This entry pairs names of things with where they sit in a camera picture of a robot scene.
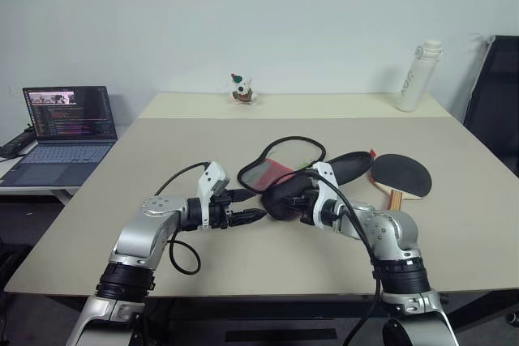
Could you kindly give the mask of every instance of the water bottle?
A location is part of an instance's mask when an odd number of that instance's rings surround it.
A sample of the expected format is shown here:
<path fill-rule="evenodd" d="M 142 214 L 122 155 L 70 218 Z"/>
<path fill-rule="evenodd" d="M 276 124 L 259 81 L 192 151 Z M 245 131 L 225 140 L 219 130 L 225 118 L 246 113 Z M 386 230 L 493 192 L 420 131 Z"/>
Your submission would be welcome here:
<path fill-rule="evenodd" d="M 400 91 L 397 108 L 411 112 L 418 107 L 418 102 L 426 90 L 436 63 L 440 60 L 441 42 L 427 40 L 416 48 L 414 60 Z"/>

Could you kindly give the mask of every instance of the bottle cap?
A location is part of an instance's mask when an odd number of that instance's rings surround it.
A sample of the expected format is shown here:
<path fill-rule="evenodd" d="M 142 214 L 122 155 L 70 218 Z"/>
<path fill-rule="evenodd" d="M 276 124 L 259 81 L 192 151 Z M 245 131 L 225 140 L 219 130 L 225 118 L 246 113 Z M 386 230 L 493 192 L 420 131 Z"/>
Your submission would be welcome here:
<path fill-rule="evenodd" d="M 422 45 L 416 48 L 414 56 L 418 60 L 439 61 L 441 55 L 441 42 L 435 40 L 425 40 Z"/>

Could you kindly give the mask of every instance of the laptop trackpad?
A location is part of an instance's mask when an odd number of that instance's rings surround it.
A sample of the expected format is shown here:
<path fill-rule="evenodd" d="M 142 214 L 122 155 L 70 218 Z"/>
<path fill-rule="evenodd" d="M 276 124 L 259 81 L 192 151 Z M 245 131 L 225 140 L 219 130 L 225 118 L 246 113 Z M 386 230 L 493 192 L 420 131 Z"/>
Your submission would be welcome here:
<path fill-rule="evenodd" d="M 52 185 L 67 167 L 68 165 L 35 164 L 27 169 L 15 183 L 17 186 L 37 186 L 42 182 Z"/>

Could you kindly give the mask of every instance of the power cord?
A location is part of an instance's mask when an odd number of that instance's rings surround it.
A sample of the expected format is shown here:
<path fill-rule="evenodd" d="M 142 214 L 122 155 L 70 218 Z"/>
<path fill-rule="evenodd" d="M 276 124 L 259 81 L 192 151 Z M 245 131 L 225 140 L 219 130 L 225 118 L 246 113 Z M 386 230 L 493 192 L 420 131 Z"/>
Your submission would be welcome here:
<path fill-rule="evenodd" d="M 187 172 L 189 170 L 192 170 L 194 168 L 197 168 L 199 166 L 203 166 L 206 169 L 209 165 L 210 165 L 209 162 L 199 162 L 199 163 L 190 165 L 190 166 L 188 166 L 188 167 L 186 167 L 186 168 L 176 172 L 164 184 L 162 184 L 162 186 L 157 190 L 157 192 L 155 192 L 155 196 L 158 196 L 159 194 L 161 194 L 161 192 L 164 190 L 164 188 L 166 188 L 175 178 L 177 178 L 181 174 L 183 174 L 183 173 L 185 173 L 185 172 Z M 175 232 L 173 233 L 173 236 L 171 237 L 171 239 L 168 241 L 168 243 L 169 243 L 169 260 L 170 260 L 171 264 L 173 265 L 173 267 L 177 271 L 179 271 L 183 275 L 192 276 L 192 275 L 195 275 L 196 273 L 198 273 L 200 271 L 200 268 L 202 267 L 202 261 L 200 259 L 199 254 L 196 252 L 196 250 L 193 248 L 193 246 L 190 246 L 186 242 L 179 241 L 178 239 L 176 239 L 179 232 L 180 232 L 180 228 L 177 228 L 175 230 Z M 195 258 L 196 258 L 196 269 L 194 271 L 188 271 L 187 269 L 184 269 L 183 267 L 178 265 L 177 261 L 175 260 L 174 254 L 173 254 L 173 246 L 174 246 L 174 244 L 186 247 L 195 256 Z"/>
<path fill-rule="evenodd" d="M 375 264 L 377 262 L 377 259 L 376 259 L 376 256 L 375 256 L 375 253 L 373 252 L 373 249 L 371 248 L 371 246 L 369 245 L 369 242 L 367 240 L 367 237 L 366 237 L 366 234 L 364 233 L 364 230 L 362 229 L 361 227 L 361 224 L 360 224 L 360 221 L 358 220 L 358 217 L 357 215 L 355 214 L 355 210 L 354 208 L 351 206 L 351 203 L 350 201 L 344 196 L 344 194 L 342 192 L 340 192 L 338 190 L 338 188 L 336 188 L 329 180 L 327 180 L 325 177 L 321 176 L 320 174 L 316 173 L 316 172 L 313 172 L 311 170 L 302 170 L 302 171 L 297 171 L 297 172 L 294 172 L 292 173 L 294 177 L 296 176 L 308 176 L 310 178 L 313 178 L 315 180 L 320 180 L 322 181 L 324 184 L 326 184 L 326 186 L 328 186 L 329 188 L 331 188 L 333 190 L 333 192 L 335 192 L 337 194 L 337 196 L 342 200 L 342 202 L 345 204 L 346 206 L 346 209 L 348 212 L 344 212 L 342 213 L 343 214 L 346 214 L 348 216 L 348 219 L 350 220 L 351 224 L 354 226 L 355 228 L 355 231 L 357 232 L 358 236 L 360 237 L 362 243 L 364 244 L 364 246 L 366 247 L 366 250 L 367 250 L 367 253 L 369 254 L 370 256 L 370 260 L 371 260 L 371 263 L 372 264 Z M 376 307 L 376 305 L 378 304 L 379 302 L 379 299 L 380 299 L 380 290 L 381 290 L 381 287 L 380 287 L 380 277 L 379 275 L 377 275 L 376 273 L 373 275 L 375 277 L 375 282 L 376 282 L 376 285 L 375 285 L 375 295 L 373 297 L 373 300 L 371 301 L 371 304 L 367 310 L 367 312 L 364 314 L 364 316 L 362 316 L 360 318 L 360 320 L 357 322 L 357 324 L 355 325 L 355 327 L 350 331 L 350 333 L 348 334 L 348 336 L 346 336 L 346 339 L 343 343 L 343 346 L 347 346 L 348 344 L 350 344 L 351 340 L 355 337 L 355 335 L 358 333 L 358 331 L 362 328 L 362 326 L 364 325 L 364 323 L 370 318 L 371 314 L 373 314 L 373 311 Z"/>

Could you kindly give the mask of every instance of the desk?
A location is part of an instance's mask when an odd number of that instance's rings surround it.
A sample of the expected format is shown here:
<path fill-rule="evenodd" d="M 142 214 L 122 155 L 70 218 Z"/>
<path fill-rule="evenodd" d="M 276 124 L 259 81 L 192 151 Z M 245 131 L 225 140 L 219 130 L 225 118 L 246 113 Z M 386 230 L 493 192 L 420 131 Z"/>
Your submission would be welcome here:
<path fill-rule="evenodd" d="M 128 126 L 115 126 L 115 131 L 120 138 L 127 130 Z M 20 154 L 29 153 L 37 142 L 29 144 Z M 0 177 L 6 174 L 9 169 L 15 166 L 22 157 L 13 158 L 12 160 L 0 161 Z M 52 194 L 56 196 L 60 202 L 67 205 L 71 196 L 79 189 L 78 186 L 0 186 L 0 195 L 3 194 Z"/>
<path fill-rule="evenodd" d="M 229 105 L 226 99 L 157 95 L 63 209 L 6 291 L 91 294 L 122 227 L 172 173 L 200 160 L 217 160 L 233 178 L 233 188 L 239 169 L 286 135 L 320 141 L 328 158 L 373 148 L 419 160 L 431 172 L 432 191 L 423 200 L 404 202 L 402 209 L 418 224 L 431 285 L 440 291 L 519 286 L 519 181 L 430 96 L 415 113 L 397 111 L 382 95 L 261 96 L 256 107 Z M 206 101 L 217 106 L 207 107 Z M 277 108 L 269 109 L 269 102 Z M 199 175 L 179 177 L 164 193 L 195 196 Z M 388 201 L 367 176 L 341 189 L 350 199 L 375 207 Z M 257 206 L 252 199 L 234 210 Z M 364 294 L 374 289 L 360 242 L 297 220 L 265 217 L 235 229 L 181 233 L 180 238 L 199 251 L 202 270 L 181 275 L 165 255 L 151 296 Z M 189 254 L 176 251 L 182 264 L 193 265 Z"/>

